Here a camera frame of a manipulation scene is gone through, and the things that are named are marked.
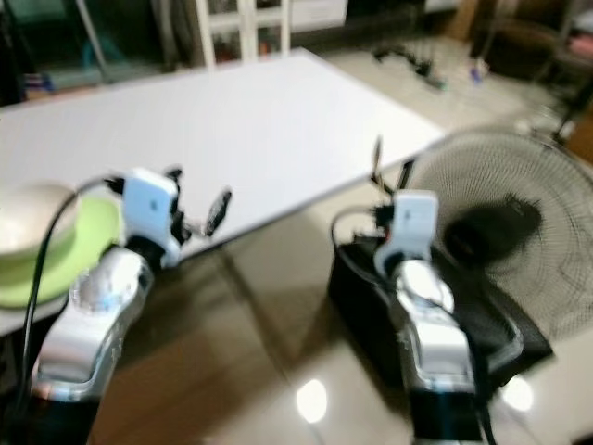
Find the glossy floor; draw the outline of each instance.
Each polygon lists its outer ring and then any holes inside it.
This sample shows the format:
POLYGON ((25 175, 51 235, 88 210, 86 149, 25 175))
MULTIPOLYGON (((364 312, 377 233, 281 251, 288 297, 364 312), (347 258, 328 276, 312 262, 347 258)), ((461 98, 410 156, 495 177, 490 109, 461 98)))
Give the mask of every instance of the glossy floor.
MULTIPOLYGON (((441 56, 449 73, 463 54, 450 48, 459 58, 441 56)), ((397 61, 377 66, 362 52, 329 59, 447 129, 534 112, 522 83, 491 77, 476 90, 461 80, 435 92, 397 61)), ((330 221, 383 200, 370 184, 351 187, 166 273, 128 337, 92 443, 410 443, 405 399, 373 377, 326 299, 330 221)), ((586 330, 555 344, 556 360, 525 376, 529 411, 493 403, 501 445, 566 445, 593 431, 592 342, 586 330)))

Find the electric fan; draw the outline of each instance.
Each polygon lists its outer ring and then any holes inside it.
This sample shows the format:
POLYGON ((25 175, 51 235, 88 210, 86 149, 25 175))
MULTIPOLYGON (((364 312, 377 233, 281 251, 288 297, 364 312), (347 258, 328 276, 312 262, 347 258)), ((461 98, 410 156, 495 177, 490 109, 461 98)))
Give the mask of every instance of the electric fan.
POLYGON ((496 388, 591 318, 593 181, 498 128, 455 133, 407 170, 390 205, 366 210, 373 234, 334 238, 328 294, 377 374, 409 392, 415 437, 477 443, 472 412, 489 425, 496 388))
POLYGON ((593 315, 593 181, 585 168, 556 146, 488 128, 437 143, 414 162, 407 187, 438 194, 435 247, 455 260, 462 254, 451 252, 448 229, 469 210, 518 203, 534 213, 482 225, 504 232, 492 244, 520 239, 478 268, 556 339, 593 315), (525 226, 536 228, 522 233, 525 226))

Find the cable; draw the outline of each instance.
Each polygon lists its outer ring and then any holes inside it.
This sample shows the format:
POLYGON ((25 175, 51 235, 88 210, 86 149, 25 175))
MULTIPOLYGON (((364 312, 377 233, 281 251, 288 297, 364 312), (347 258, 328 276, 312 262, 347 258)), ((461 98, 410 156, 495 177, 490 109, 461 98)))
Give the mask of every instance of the cable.
POLYGON ((487 358, 478 349, 477 344, 473 340, 470 331, 464 326, 463 320, 455 313, 450 314, 451 318, 457 323, 461 332, 467 338, 467 344, 470 348, 470 355, 472 359, 473 379, 475 382, 475 398, 478 409, 480 424, 486 442, 488 445, 497 445, 492 431, 492 420, 490 418, 490 411, 488 410, 488 399, 490 395, 490 385, 488 383, 488 365, 487 358))
POLYGON ((37 259, 35 261, 35 269, 33 272, 32 277, 32 286, 31 286, 31 294, 29 295, 29 302, 27 303, 27 311, 25 313, 25 323, 23 325, 24 331, 24 338, 22 344, 22 362, 20 364, 20 376, 19 376, 19 388, 17 391, 17 404, 16 404, 16 412, 18 412, 22 408, 22 404, 25 401, 25 396, 28 393, 28 383, 29 383, 29 360, 31 355, 31 335, 32 335, 32 324, 33 324, 33 315, 35 313, 35 307, 37 306, 37 294, 39 293, 39 286, 41 284, 41 276, 44 271, 44 263, 45 263, 45 256, 47 254, 47 249, 49 247, 49 242, 51 240, 51 236, 54 233, 54 229, 56 228, 57 222, 61 218, 62 214, 66 211, 66 209, 78 198, 78 196, 91 188, 97 187, 101 184, 109 184, 112 181, 115 181, 117 178, 107 177, 107 178, 95 178, 93 180, 87 181, 86 183, 80 185, 69 197, 67 197, 54 214, 52 221, 47 226, 47 229, 44 234, 44 238, 41 242, 39 247, 39 252, 37 253, 37 259))
POLYGON ((348 255, 346 255, 338 246, 337 240, 335 239, 335 227, 337 223, 344 218, 345 216, 349 215, 360 215, 360 214, 368 214, 375 216, 376 209, 369 209, 366 207, 351 207, 346 210, 340 211, 337 215, 335 215, 334 219, 332 220, 332 224, 330 226, 330 237, 332 238, 332 244, 334 245, 335 254, 340 257, 340 260, 344 262, 344 264, 356 275, 359 276, 360 279, 376 286, 381 287, 393 287, 389 282, 386 280, 382 280, 380 277, 378 278, 377 275, 373 273, 369 273, 363 270, 356 262, 354 262, 348 255))

